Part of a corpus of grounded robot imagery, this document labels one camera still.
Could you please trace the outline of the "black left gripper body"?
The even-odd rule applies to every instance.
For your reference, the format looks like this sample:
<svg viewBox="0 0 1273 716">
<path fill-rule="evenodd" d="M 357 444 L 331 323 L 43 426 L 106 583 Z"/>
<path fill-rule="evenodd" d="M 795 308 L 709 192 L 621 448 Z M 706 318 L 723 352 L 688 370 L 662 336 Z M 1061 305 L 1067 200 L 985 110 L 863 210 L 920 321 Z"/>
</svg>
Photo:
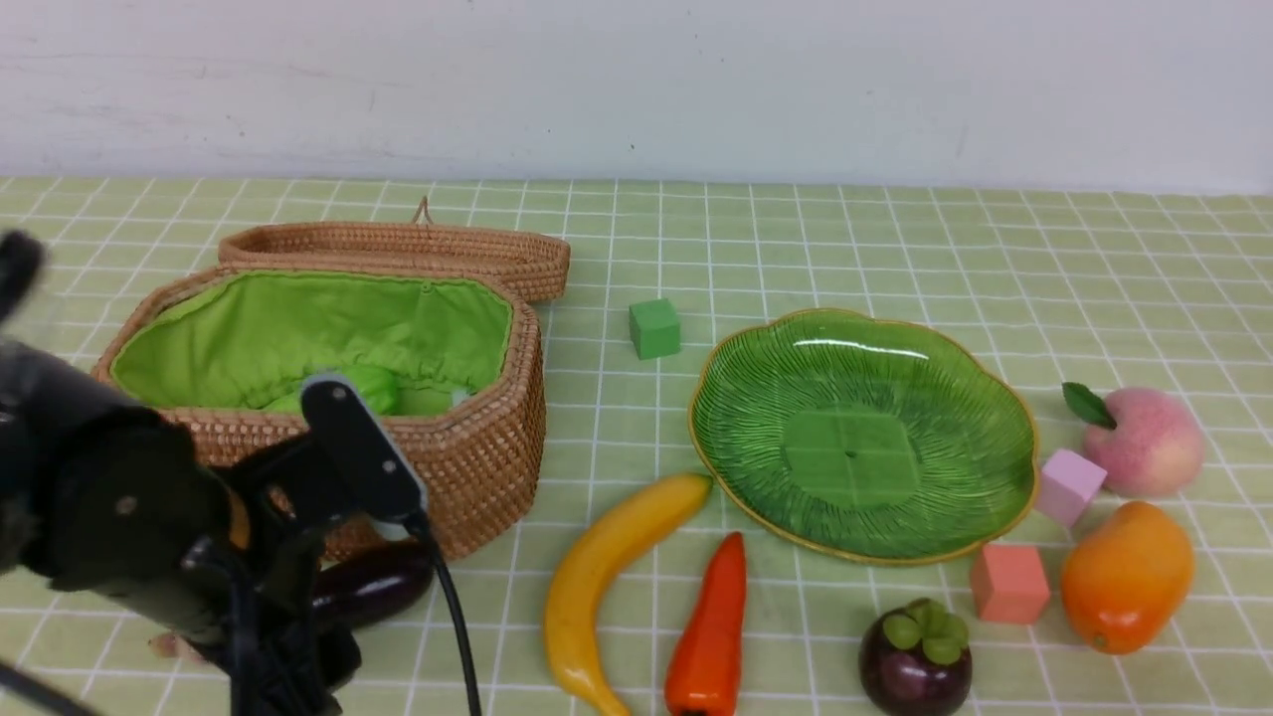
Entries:
<svg viewBox="0 0 1273 716">
<path fill-rule="evenodd" d="M 236 715 L 339 715 L 360 666 L 346 628 L 314 620 L 327 534 L 362 503 L 354 445 L 292 437 L 228 471 L 186 437 L 149 448 L 149 615 L 227 671 Z"/>
</svg>

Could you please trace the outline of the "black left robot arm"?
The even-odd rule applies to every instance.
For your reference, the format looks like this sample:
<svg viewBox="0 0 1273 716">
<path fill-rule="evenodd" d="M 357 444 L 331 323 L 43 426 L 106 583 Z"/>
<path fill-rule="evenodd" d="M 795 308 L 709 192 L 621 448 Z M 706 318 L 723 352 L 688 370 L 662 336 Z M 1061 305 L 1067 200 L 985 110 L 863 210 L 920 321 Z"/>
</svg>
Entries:
<svg viewBox="0 0 1273 716">
<path fill-rule="evenodd" d="M 3 331 L 3 569 L 172 631 L 227 671 L 236 715 L 339 715 L 362 662 L 314 626 L 318 527 L 270 494 L 300 454 L 205 465 L 188 428 Z"/>
</svg>

